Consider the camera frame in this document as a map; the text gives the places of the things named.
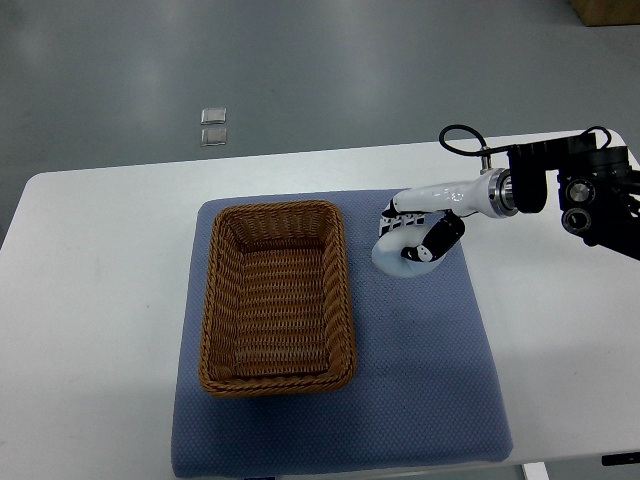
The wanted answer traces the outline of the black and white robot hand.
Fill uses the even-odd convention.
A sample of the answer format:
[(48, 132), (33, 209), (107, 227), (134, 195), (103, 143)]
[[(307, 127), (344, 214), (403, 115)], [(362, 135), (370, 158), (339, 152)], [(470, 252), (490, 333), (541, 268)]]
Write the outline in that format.
[(432, 257), (445, 257), (465, 233), (464, 219), (482, 214), (492, 219), (514, 216), (510, 171), (488, 169), (473, 181), (453, 182), (403, 190), (393, 196), (379, 219), (378, 239), (402, 226), (428, 225), (430, 231), (417, 247), (401, 255), (419, 261), (425, 247)]

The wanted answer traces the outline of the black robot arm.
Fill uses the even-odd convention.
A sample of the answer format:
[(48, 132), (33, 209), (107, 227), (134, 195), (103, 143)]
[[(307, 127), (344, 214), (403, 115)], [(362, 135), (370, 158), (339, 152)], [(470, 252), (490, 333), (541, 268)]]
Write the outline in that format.
[(626, 146), (594, 126), (578, 135), (507, 149), (516, 209), (537, 214), (546, 205), (547, 174), (557, 173), (561, 224), (589, 247), (639, 258), (639, 172)]

